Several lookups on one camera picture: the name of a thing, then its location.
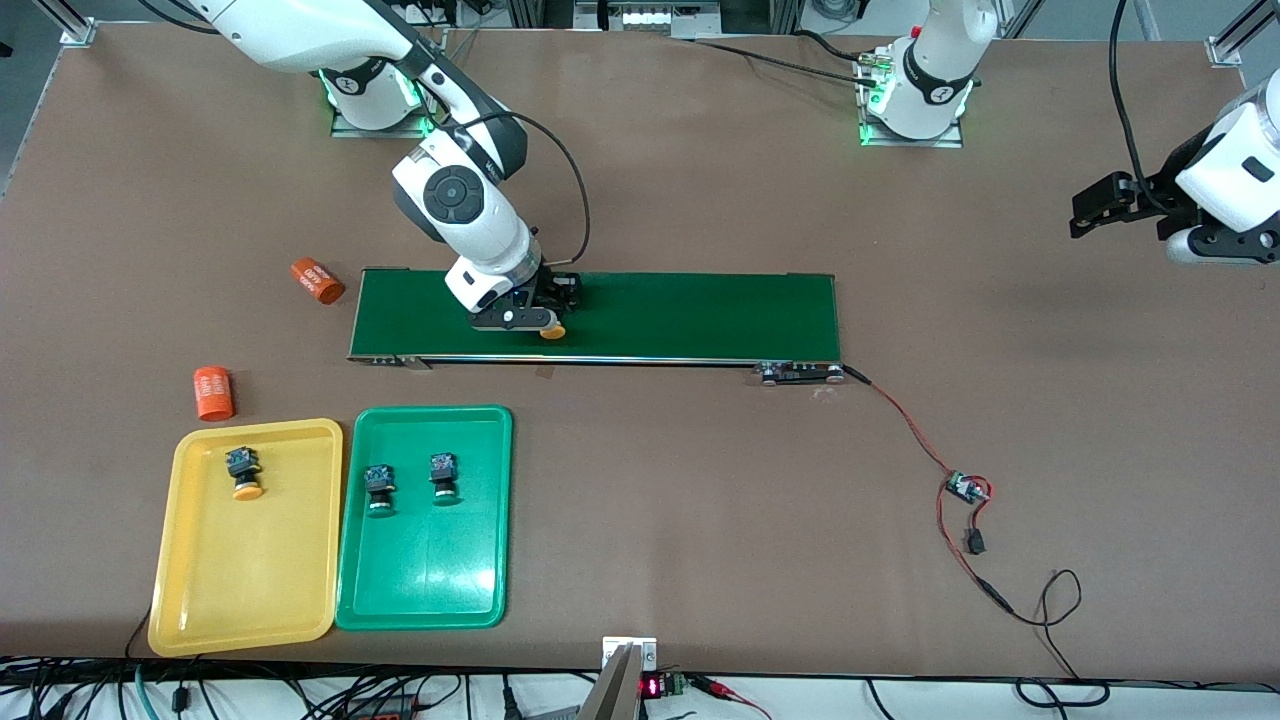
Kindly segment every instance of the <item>black cable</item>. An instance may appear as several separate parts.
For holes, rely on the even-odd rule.
[[[197,19],[200,22],[205,22],[205,18],[200,13],[197,13],[197,12],[192,10],[191,8],[183,5],[179,0],[169,0],[169,4],[173,5],[174,8],[178,8],[179,10],[182,10],[183,14],[191,15],[193,19]]]
[[[205,698],[205,710],[209,711],[209,716],[212,717],[214,720],[221,720],[218,716],[218,710],[214,707],[214,701],[209,697],[209,691],[205,689],[205,678],[197,675],[196,684],[200,685],[200,694],[201,697]]]
[[[832,72],[828,72],[828,70],[819,70],[818,68],[810,68],[808,65],[797,65],[795,63],[788,63],[786,60],[778,60],[777,58],[769,58],[768,55],[760,55],[759,53],[751,53],[750,50],[740,50],[737,47],[730,47],[728,45],[717,45],[714,42],[704,42],[701,40],[694,41],[694,45],[698,45],[699,47],[714,47],[717,50],[723,50],[726,53],[732,53],[735,55],[741,55],[744,58],[751,58],[753,60],[760,60],[762,63],[771,63],[773,65],[777,65],[780,68],[787,68],[790,70],[797,70],[797,72],[801,72],[801,73],[809,73],[809,74],[814,74],[814,76],[818,76],[818,77],[824,77],[824,78],[831,78],[831,79],[838,79],[838,81],[842,81],[842,82],[851,82],[854,85],[861,85],[861,86],[865,86],[865,87],[876,87],[876,81],[873,81],[870,78],[861,78],[861,77],[854,77],[854,76],[844,76],[844,74],[832,73]]]
[[[1050,620],[1048,591],[1052,589],[1053,584],[1057,583],[1057,580],[1061,579],[1064,575],[1070,577],[1071,582],[1075,583],[1075,602],[1073,602],[1071,606],[1068,607],[1065,612]],[[1059,650],[1057,643],[1053,642],[1053,634],[1050,633],[1050,628],[1055,625],[1061,625],[1064,620],[1070,618],[1073,612],[1080,609],[1080,602],[1084,601],[1084,593],[1080,588],[1080,577],[1075,574],[1075,570],[1068,569],[1068,570],[1055,571],[1052,575],[1050,575],[1050,579],[1047,583],[1044,583],[1044,587],[1041,588],[1039,601],[1036,603],[1036,614],[1043,615],[1044,616],[1043,620],[1033,620],[1032,618],[1025,618],[1020,615],[1016,610],[1014,610],[1014,606],[1010,605],[1010,602],[1005,600],[1002,594],[1000,594],[1000,591],[996,589],[996,585],[992,585],[991,583],[977,575],[974,577],[974,579],[977,580],[978,587],[980,587],[982,591],[987,593],[987,597],[989,597],[996,605],[998,605],[1000,609],[1004,610],[1006,615],[1009,615],[1014,620],[1018,620],[1019,623],[1044,630],[1044,639],[1048,641],[1048,646],[1050,648],[1052,648],[1057,664],[1061,665],[1064,670],[1070,673],[1071,678],[1076,680],[1080,679],[1080,675],[1075,671],[1075,667],[1071,667],[1071,664],[1066,660],[1066,656],[1062,655],[1062,651]]]
[[[456,675],[456,678],[457,678],[458,682],[457,682],[456,685],[453,685],[452,691],[444,693],[444,697],[442,697],[440,700],[436,700],[435,702],[428,702],[428,703],[421,705],[421,706],[415,706],[416,711],[424,712],[426,710],[431,710],[433,707],[439,707],[440,705],[444,705],[444,702],[447,700],[449,700],[451,697],[458,694],[458,691],[462,688],[462,676],[461,675]],[[422,692],[422,685],[426,684],[426,682],[429,679],[431,679],[430,675],[428,675],[426,678],[422,678],[422,682],[419,683],[417,692],[413,693],[415,702],[417,701],[417,696]]]
[[[813,40],[818,45],[822,45],[822,49],[826,50],[827,53],[831,53],[832,55],[840,58],[841,60],[849,60],[850,63],[856,63],[858,58],[860,55],[865,55],[867,54],[867,51],[863,51],[863,53],[845,53],[844,50],[840,50],[835,45],[827,42],[826,37],[818,35],[817,32],[814,32],[812,29],[797,29],[797,31],[792,32],[791,35],[794,35],[796,37],[808,37],[809,40]]]
[[[1120,127],[1124,129],[1124,142],[1125,147],[1129,150],[1129,161],[1133,164],[1133,174],[1138,183],[1138,188],[1153,208],[1169,215],[1172,214],[1172,210],[1166,208],[1164,202],[1156,200],[1155,195],[1151,192],[1151,183],[1147,182],[1147,174],[1142,172],[1142,160],[1138,158],[1138,145],[1133,138],[1133,123],[1129,122],[1129,111],[1125,110],[1124,97],[1120,95],[1120,73],[1116,69],[1116,49],[1120,44],[1120,20],[1124,18],[1124,10],[1128,4],[1129,0],[1120,0],[1116,3],[1116,15],[1111,20],[1111,37],[1107,41],[1107,74],[1111,79],[1111,99],[1116,104],[1116,114],[1120,115]]]
[[[881,711],[881,715],[884,716],[884,720],[896,720],[893,715],[888,711],[888,708],[884,707],[884,702],[881,701],[879,693],[876,692],[876,682],[872,680],[870,678],[867,678],[867,689],[872,691],[872,700],[876,701],[876,708]]]
[[[133,626],[133,632],[129,633],[129,639],[125,641],[125,643],[124,643],[124,659],[125,660],[133,660],[133,643],[137,642],[138,635],[142,633],[142,628],[146,626],[147,618],[150,618],[150,616],[151,616],[151,610],[147,610],[146,612],[143,612],[142,614],[142,619],[138,620],[138,624]]]
[[[182,20],[179,20],[177,18],[173,18],[170,15],[166,15],[166,14],[161,13],[160,9],[156,8],[155,5],[152,5],[151,3],[147,3],[147,0],[138,0],[138,4],[142,5],[143,8],[146,8],[147,10],[151,10],[157,18],[160,18],[161,20],[164,20],[164,22],[166,22],[169,24],[175,24],[175,26],[178,26],[178,27],[180,27],[183,29],[189,29],[191,32],[198,32],[200,35],[220,35],[216,29],[214,29],[211,27],[197,27],[197,26],[193,26],[193,24],[184,23],[184,22],[182,22]]]
[[[561,138],[556,137],[556,133],[552,132],[547,126],[539,123],[538,120],[530,118],[524,113],[516,113],[515,110],[497,110],[493,113],[485,113],[484,115],[480,115],[474,120],[467,120],[458,126],[447,126],[447,127],[456,127],[458,129],[465,129],[471,126],[476,126],[485,120],[492,120],[495,118],[516,118],[517,120],[522,120],[525,123],[534,126],[535,128],[540,129],[543,135],[550,138],[550,141],[556,143],[556,147],[559,147],[561,152],[564,155],[564,159],[568,160],[568,167],[570,169],[573,170],[573,179],[577,181],[577,191],[582,195],[582,245],[579,246],[577,252],[575,252],[573,256],[570,258],[568,260],[557,260],[554,263],[548,263],[547,266],[554,268],[557,265],[572,265],[573,263],[577,263],[579,259],[581,259],[582,255],[586,252],[586,246],[591,242],[591,201],[588,200],[586,197],[586,182],[582,179],[582,172],[577,169],[577,161],[573,160],[573,154],[568,151],[568,147],[564,146],[564,142],[561,141]]]
[[[1023,685],[1027,684],[1038,687],[1046,696],[1048,696],[1048,700],[1032,700],[1028,697],[1027,691],[1023,689]],[[1102,694],[1093,700],[1062,700],[1057,697],[1053,688],[1051,688],[1044,680],[1037,678],[1018,678],[1014,680],[1014,692],[1018,693],[1018,700],[1041,710],[1056,710],[1061,720],[1070,720],[1066,716],[1068,707],[1097,707],[1111,700],[1111,685],[1107,683],[1089,683],[1087,687],[1101,688]]]

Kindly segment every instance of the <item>yellow tray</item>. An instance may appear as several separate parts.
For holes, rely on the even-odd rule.
[[[264,493],[232,500],[225,454],[257,451]],[[342,512],[333,420],[196,430],[178,443],[147,642],[165,657],[306,642],[333,624]]]

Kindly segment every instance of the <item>red wire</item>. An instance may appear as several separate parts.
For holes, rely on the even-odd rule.
[[[960,568],[963,568],[965,574],[969,575],[969,579],[977,583],[978,574],[973,571],[973,566],[969,565],[969,560],[965,559],[964,552],[961,552],[960,548],[956,546],[956,542],[951,539],[951,533],[947,530],[946,521],[942,518],[942,500],[946,497],[947,493],[947,480],[951,479],[951,474],[955,473],[955,470],[952,470],[950,465],[942,461],[942,457],[938,455],[938,451],[933,447],[933,443],[929,442],[928,437],[925,437],[924,430],[920,429],[920,425],[915,424],[915,419],[911,418],[911,414],[908,413],[905,407],[902,407],[902,404],[900,404],[897,400],[893,400],[893,396],[884,392],[884,388],[879,387],[878,384],[870,383],[870,386],[872,389],[881,393],[881,397],[890,401],[890,404],[895,409],[897,409],[899,414],[902,415],[902,419],[906,420],[906,427],[910,428],[911,434],[915,436],[915,442],[918,442],[920,447],[924,450],[924,452],[929,456],[929,459],[933,460],[938,465],[938,468],[942,469],[943,473],[946,473],[946,477],[942,478],[942,483],[938,484],[938,498],[937,498],[938,533],[942,534],[942,539],[946,541],[947,543],[947,550],[951,551],[952,557],[956,559],[956,562],[960,564]],[[972,479],[980,480],[980,483],[984,486],[983,489],[987,492],[987,500],[984,500],[982,505],[974,509],[973,515],[970,515],[970,527],[973,527],[972,524],[978,520],[978,512],[982,512],[982,509],[987,506],[987,502],[991,501],[992,493],[995,492],[991,486],[991,480],[988,480],[987,478],[973,475]]]
[[[991,480],[983,478],[982,475],[969,475],[969,479],[982,486],[983,492],[987,493],[987,498],[979,502],[978,507],[974,507],[973,512],[969,514],[969,527],[977,528],[978,514],[982,512],[984,507],[987,507],[988,502],[996,500],[996,488],[991,484]]]
[[[943,462],[942,457],[938,456],[938,451],[933,448],[933,443],[929,442],[929,438],[924,437],[924,430],[920,429],[920,425],[915,424],[915,420],[911,418],[911,414],[908,413],[906,409],[902,407],[902,405],[899,401],[893,400],[892,395],[884,392],[884,388],[882,388],[876,383],[870,384],[872,389],[881,393],[881,397],[890,401],[890,404],[897,409],[899,414],[902,415],[902,419],[906,420],[906,427],[910,428],[911,434],[915,436],[915,442],[920,443],[920,447],[929,456],[929,459],[937,462],[938,468],[942,468],[942,471],[946,473],[947,475],[954,473],[955,470],[952,470],[951,466]]]
[[[760,707],[759,705],[755,705],[754,702],[751,702],[751,701],[746,700],[745,697],[742,697],[742,696],[740,696],[740,694],[737,694],[737,693],[733,693],[733,697],[731,697],[730,700],[731,700],[731,701],[733,701],[733,702],[739,702],[739,703],[742,703],[742,705],[745,705],[745,706],[748,706],[748,707],[754,707],[755,710],[760,711],[760,715],[764,715],[764,716],[765,716],[765,717],[768,717],[769,720],[773,720],[773,716],[772,716],[772,715],[769,715],[769,711],[768,711],[768,710],[765,710],[765,708]]]

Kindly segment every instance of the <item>connector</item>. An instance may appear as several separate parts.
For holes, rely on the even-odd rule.
[[[187,710],[191,705],[191,691],[178,685],[178,689],[173,691],[173,696],[169,697],[169,710],[174,712],[182,712]]]
[[[689,680],[691,688],[703,691],[718,700],[728,700],[733,694],[733,691],[728,689],[727,685],[717,683],[707,675],[685,675],[685,679]]]
[[[879,68],[882,70],[893,69],[893,58],[877,53],[861,53],[858,55],[858,64],[864,68]]]
[[[964,532],[964,546],[969,551],[969,555],[987,552],[987,543],[983,542],[982,530],[978,528],[969,528]]]

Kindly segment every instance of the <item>green led light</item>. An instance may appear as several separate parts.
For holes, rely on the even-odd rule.
[[[396,82],[399,83],[401,92],[404,94],[404,101],[415,106],[421,105],[422,96],[417,94],[417,88],[413,87],[413,83],[402,76],[399,70],[392,70],[392,73],[396,74]]]
[[[333,88],[329,87],[329,81],[325,79],[324,76],[320,76],[320,85],[324,86],[324,96],[325,96],[326,100],[329,100],[329,105],[332,105],[333,108],[337,108],[338,106],[338,101],[334,100],[334,97],[333,97]]]

